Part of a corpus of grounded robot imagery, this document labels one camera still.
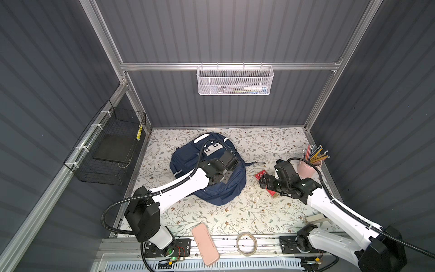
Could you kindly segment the red card box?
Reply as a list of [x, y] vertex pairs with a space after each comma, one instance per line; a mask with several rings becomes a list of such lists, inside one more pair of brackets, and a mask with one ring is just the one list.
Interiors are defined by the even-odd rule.
[[267, 192], [275, 198], [278, 196], [278, 193], [275, 191], [274, 182], [276, 181], [276, 177], [274, 175], [270, 175], [266, 170], [262, 170], [255, 174], [255, 178], [260, 184], [262, 189], [266, 189]]

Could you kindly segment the navy blue student backpack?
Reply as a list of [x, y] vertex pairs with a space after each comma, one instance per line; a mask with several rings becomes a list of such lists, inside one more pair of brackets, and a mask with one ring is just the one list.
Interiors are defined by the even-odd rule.
[[246, 163], [234, 144], [219, 133], [205, 133], [186, 145], [177, 148], [169, 167], [176, 178], [196, 167], [205, 172], [207, 186], [193, 194], [216, 206], [236, 198], [247, 183]]

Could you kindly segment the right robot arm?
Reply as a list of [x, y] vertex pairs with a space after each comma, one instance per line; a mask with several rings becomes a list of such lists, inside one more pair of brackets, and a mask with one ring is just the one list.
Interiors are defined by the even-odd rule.
[[407, 265], [401, 233], [383, 228], [332, 197], [323, 181], [302, 179], [290, 160], [278, 160], [275, 174], [259, 178], [262, 189], [301, 201], [339, 226], [347, 237], [321, 231], [309, 223], [296, 234], [293, 244], [301, 253], [327, 252], [357, 266], [362, 272], [399, 272]]

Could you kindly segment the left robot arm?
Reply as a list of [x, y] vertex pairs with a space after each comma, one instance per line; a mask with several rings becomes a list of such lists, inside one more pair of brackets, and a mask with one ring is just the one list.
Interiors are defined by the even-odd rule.
[[171, 247], [174, 237], [161, 224], [161, 215], [176, 202], [199, 190], [229, 183], [228, 179], [241, 166], [233, 151], [225, 151], [220, 158], [200, 161], [175, 181], [149, 190], [149, 196], [145, 196], [145, 189], [137, 189], [135, 199], [129, 201], [124, 213], [137, 242], [151, 242], [159, 249]]

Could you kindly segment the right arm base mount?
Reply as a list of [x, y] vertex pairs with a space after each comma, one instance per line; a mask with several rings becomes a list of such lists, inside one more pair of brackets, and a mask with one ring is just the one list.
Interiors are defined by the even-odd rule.
[[315, 249], [311, 245], [308, 244], [307, 240], [302, 239], [300, 241], [299, 237], [297, 235], [284, 235], [279, 236], [279, 245], [281, 248], [281, 251], [285, 255], [290, 254], [324, 254], [326, 251]]

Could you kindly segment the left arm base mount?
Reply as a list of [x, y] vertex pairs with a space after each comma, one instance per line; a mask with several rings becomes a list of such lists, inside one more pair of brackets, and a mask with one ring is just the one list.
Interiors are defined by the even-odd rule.
[[168, 246], [163, 249], [158, 248], [153, 243], [145, 244], [145, 257], [167, 257], [167, 258], [179, 258], [179, 257], [189, 257], [191, 250], [191, 239], [181, 239], [176, 238]]

